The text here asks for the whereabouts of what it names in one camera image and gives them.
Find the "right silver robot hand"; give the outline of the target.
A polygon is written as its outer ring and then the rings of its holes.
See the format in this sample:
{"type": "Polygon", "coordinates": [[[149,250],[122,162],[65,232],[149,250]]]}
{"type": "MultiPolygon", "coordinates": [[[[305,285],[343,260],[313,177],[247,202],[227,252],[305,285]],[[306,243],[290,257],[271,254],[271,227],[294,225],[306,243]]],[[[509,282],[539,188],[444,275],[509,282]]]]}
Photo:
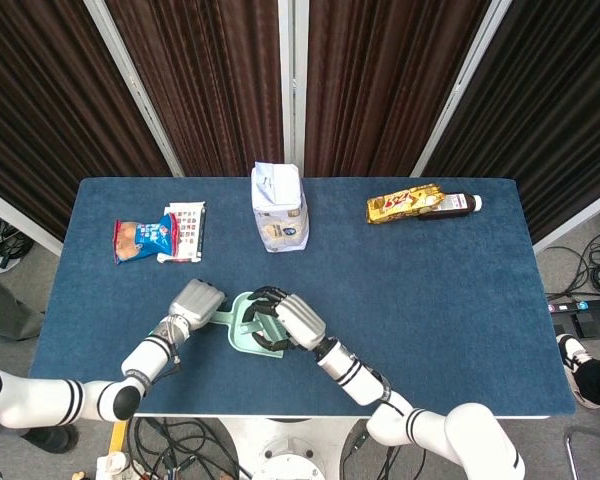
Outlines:
{"type": "Polygon", "coordinates": [[[286,340],[265,343],[265,349],[276,351],[299,346],[313,351],[325,338],[325,322],[298,295],[278,287],[264,286],[252,292],[247,299],[251,304],[243,315],[244,322],[252,321],[259,313],[276,319],[287,332],[286,340]]]}

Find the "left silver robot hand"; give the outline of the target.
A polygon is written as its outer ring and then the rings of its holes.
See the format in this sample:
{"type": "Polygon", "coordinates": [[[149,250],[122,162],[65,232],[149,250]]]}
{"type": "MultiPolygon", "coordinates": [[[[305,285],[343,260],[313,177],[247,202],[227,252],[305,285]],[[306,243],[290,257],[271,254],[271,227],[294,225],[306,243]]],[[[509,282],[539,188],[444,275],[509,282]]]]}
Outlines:
{"type": "Polygon", "coordinates": [[[225,301],[225,293],[208,282],[193,279],[172,300],[168,313],[184,320],[190,331],[204,327],[225,301]]]}

